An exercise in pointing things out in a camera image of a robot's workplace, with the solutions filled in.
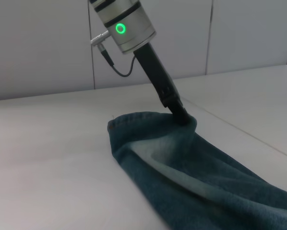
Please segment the green led ring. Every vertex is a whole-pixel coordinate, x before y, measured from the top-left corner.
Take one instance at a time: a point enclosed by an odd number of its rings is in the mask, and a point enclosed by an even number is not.
[[[125,31],[126,31],[125,25],[122,24],[122,23],[117,24],[117,25],[116,25],[116,31],[117,31],[119,34],[124,34]]]

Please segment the silver cylindrical joint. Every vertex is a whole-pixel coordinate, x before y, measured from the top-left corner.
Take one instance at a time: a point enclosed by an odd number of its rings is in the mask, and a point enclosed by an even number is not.
[[[139,49],[156,35],[139,0],[90,1],[122,53]]]

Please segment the black cable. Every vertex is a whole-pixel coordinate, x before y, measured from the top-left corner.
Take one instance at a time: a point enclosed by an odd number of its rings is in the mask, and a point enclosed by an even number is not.
[[[119,74],[120,76],[126,78],[126,77],[130,76],[131,73],[132,73],[132,71],[133,71],[133,66],[134,66],[134,61],[135,61],[135,59],[136,59],[136,57],[134,56],[133,59],[132,59],[132,63],[131,63],[131,69],[130,69],[130,72],[129,72],[128,74],[122,74],[122,73],[120,73],[114,66],[111,66],[111,67],[113,68],[113,70],[114,70],[117,74]]]

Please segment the black band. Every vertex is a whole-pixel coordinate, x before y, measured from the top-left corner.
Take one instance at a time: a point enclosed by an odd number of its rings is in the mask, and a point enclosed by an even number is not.
[[[137,10],[139,7],[141,7],[142,5],[140,4],[140,2],[138,1],[137,3],[135,3],[134,5],[132,5],[129,9],[127,9],[125,12],[123,12],[122,14],[120,14],[119,16],[117,16],[116,18],[110,20],[107,23],[104,23],[104,26],[106,28],[111,27],[112,25],[120,22],[122,19],[126,18],[127,16],[129,16],[131,13],[133,13],[135,10]]]
[[[104,8],[106,8],[107,6],[112,4],[114,1],[116,1],[116,0],[106,0],[105,2],[103,2],[100,5],[98,5],[97,7],[95,7],[95,11],[99,12],[99,11],[103,10]]]

